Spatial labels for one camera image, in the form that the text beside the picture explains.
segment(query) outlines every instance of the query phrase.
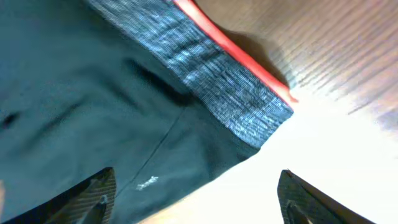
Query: wooden floor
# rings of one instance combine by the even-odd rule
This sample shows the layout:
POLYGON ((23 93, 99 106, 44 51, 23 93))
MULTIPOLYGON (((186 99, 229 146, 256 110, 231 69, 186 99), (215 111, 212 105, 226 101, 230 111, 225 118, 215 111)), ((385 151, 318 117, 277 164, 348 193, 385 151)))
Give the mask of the wooden floor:
MULTIPOLYGON (((307 155, 318 155, 316 160, 330 164, 327 171, 322 171, 324 174, 330 174, 328 180, 345 185, 343 191, 349 196, 341 196, 334 192, 340 188, 340 185, 333 185, 328 181, 317 182, 319 177, 311 180, 309 173, 312 171, 308 170, 317 170, 319 167, 315 165, 311 168, 306 167, 307 173, 302 171, 302 175, 308 174, 307 178, 310 180, 307 181, 310 184, 317 182, 318 185, 315 186, 321 186, 320 190, 327 191, 327 194, 337 197, 340 201, 345 201, 354 207, 354 211, 371 220, 388 221, 389 215, 386 212, 374 213, 377 209, 367 206, 370 202, 363 198, 365 194, 366 197, 372 197, 377 201, 378 197, 391 197, 391 192, 380 187, 373 188, 373 190, 378 189, 375 192, 372 192, 372 189, 362 192, 358 189, 362 189, 363 185, 359 187, 350 181, 353 179, 352 173, 355 173, 358 183, 360 180, 363 180, 362 183, 373 181, 385 183, 389 180, 381 174, 391 169, 381 168, 383 166, 381 164, 385 165, 383 159, 395 159, 389 161, 395 162, 393 165, 398 161, 398 143, 394 145, 394 141, 398 139, 398 1, 197 0, 197 4, 230 39, 286 83, 292 94, 297 95, 300 101, 311 98, 319 102, 319 104, 309 103, 307 106, 309 123, 316 124, 303 128, 308 126, 308 122, 295 118, 295 121, 286 124, 289 128, 283 127, 283 131, 278 131, 280 137, 275 138, 279 138, 280 141, 272 139, 277 143, 272 145, 267 142, 268 146, 262 151, 273 153, 273 150, 279 150, 285 155, 291 153, 292 157, 300 157, 295 154, 296 152, 287 150, 293 148, 302 154, 307 152, 307 155), (320 118, 320 114, 330 110, 338 110, 341 114, 350 116, 339 120, 320 118), (289 134, 296 137, 293 139, 290 136, 286 137, 289 134), (389 151, 391 154, 383 151, 388 147, 393 149, 389 151), (341 153, 343 156, 335 156, 330 151, 336 152, 335 154, 341 153), (377 163, 372 157, 378 156, 386 157, 377 160, 380 162, 377 163), (330 162, 333 159, 336 159, 334 165, 330 162), (351 164, 350 177, 345 176, 350 173, 346 170, 332 169, 336 163, 342 161, 345 161, 346 165, 351 164), (374 174, 373 177, 366 176, 369 173, 374 174)), ((257 156, 240 167, 262 169, 259 168, 259 164, 271 163, 268 158, 272 156, 267 153, 260 153, 262 156, 257 156)), ((210 184, 212 187, 200 189, 182 203, 160 212, 144 223, 222 223, 225 222, 225 217, 232 217, 230 222, 235 221, 233 223, 261 223, 257 222, 260 217, 270 215, 266 213, 265 208, 268 207, 265 207, 265 202, 257 201, 258 204, 253 205, 253 201, 256 200, 249 200, 239 195, 249 194, 248 197, 252 197, 251 199, 256 199, 258 195, 258 198, 267 200, 269 197, 261 195, 266 191, 268 184, 261 185, 248 180, 249 177, 253 178, 249 173, 230 174, 244 172, 240 170, 245 169, 234 168, 224 175, 227 177, 221 178, 223 180, 217 180, 218 184, 210 184), (239 205, 233 203, 236 198, 241 199, 239 205)), ((257 178, 266 179, 268 175, 266 168, 263 171, 253 172, 257 178)), ((391 173, 391 176, 397 176, 397 173, 391 173)), ((397 205, 381 201, 377 203, 382 207, 386 206, 386 211, 393 211, 388 208, 397 208, 397 205)))

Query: dark green fabric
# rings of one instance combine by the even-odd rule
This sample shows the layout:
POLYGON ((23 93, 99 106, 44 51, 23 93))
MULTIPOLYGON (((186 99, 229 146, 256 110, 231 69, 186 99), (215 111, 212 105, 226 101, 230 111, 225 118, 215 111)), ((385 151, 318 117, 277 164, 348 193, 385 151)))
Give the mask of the dark green fabric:
POLYGON ((3 0, 0 34, 2 221, 113 167, 134 223, 257 152, 79 0, 3 0))

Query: red piping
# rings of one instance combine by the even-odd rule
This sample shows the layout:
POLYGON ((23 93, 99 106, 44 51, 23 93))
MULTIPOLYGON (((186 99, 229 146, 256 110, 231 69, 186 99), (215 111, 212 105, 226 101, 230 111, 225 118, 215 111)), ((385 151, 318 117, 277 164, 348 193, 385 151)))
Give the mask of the red piping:
POLYGON ((174 3, 210 38, 222 49, 229 53, 235 60, 251 71, 258 79, 267 85, 276 95, 284 100, 293 110, 298 101, 290 95, 289 88, 273 77, 267 70, 261 67, 245 51, 225 36, 214 23, 198 8, 192 0, 174 0, 174 3))

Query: carbon fiber texture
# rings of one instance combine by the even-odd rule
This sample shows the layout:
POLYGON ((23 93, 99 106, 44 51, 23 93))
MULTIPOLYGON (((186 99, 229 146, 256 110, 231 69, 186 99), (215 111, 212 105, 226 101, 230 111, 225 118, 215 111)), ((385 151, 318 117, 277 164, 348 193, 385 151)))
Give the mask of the carbon fiber texture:
POLYGON ((302 215, 307 223, 343 223, 332 212, 312 197, 286 170, 283 170, 278 184, 278 198, 284 222, 301 224, 297 216, 302 215))
POLYGON ((101 223, 108 224, 116 194, 114 171, 108 170, 92 178, 90 182, 90 186, 84 192, 65 205, 46 223, 79 223, 105 197, 106 210, 101 223))

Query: white logo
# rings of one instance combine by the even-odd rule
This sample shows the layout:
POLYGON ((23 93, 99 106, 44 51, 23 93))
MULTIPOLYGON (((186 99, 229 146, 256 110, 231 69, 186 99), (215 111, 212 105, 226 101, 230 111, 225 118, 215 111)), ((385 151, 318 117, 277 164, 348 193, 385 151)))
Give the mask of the white logo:
POLYGON ((158 178, 159 177, 154 177, 154 176, 150 177, 150 179, 147 182, 137 185, 137 190, 143 190, 144 188, 150 186, 151 184, 154 184, 155 182, 157 182, 158 178))

